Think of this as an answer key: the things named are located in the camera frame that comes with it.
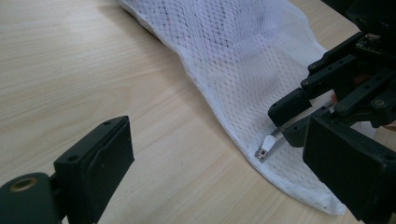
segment robotic arm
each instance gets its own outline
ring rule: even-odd
[[[388,223],[396,211],[396,153],[349,126],[368,120],[378,128],[396,120],[396,1],[323,2],[361,31],[310,64],[301,88],[268,115],[280,127],[333,90],[333,111],[319,108],[282,133],[291,146],[304,147],[304,162],[357,220]]]

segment mesh net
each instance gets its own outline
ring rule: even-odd
[[[290,196],[330,214],[345,207],[286,141],[254,154],[275,126],[269,107],[296,89],[324,53],[305,15],[286,0],[119,0],[170,49],[247,160]],[[316,100],[321,104],[329,96]]]

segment white mesh bag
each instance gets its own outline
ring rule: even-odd
[[[265,178],[329,214],[345,206],[286,141],[254,156],[275,126],[269,107],[296,89],[324,53],[305,15],[286,0],[118,0],[184,64],[225,131]],[[321,105],[330,97],[317,99]]]

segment wooden table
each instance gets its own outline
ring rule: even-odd
[[[353,24],[293,0],[330,49]],[[223,131],[177,55],[114,0],[0,2],[0,185],[127,115],[136,161],[100,223],[354,223],[287,196]],[[396,148],[394,133],[376,139]]]

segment black plastic bracket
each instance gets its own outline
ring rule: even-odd
[[[133,161],[128,117],[107,120],[55,161],[53,176],[23,175],[0,188],[0,221],[97,223]]]

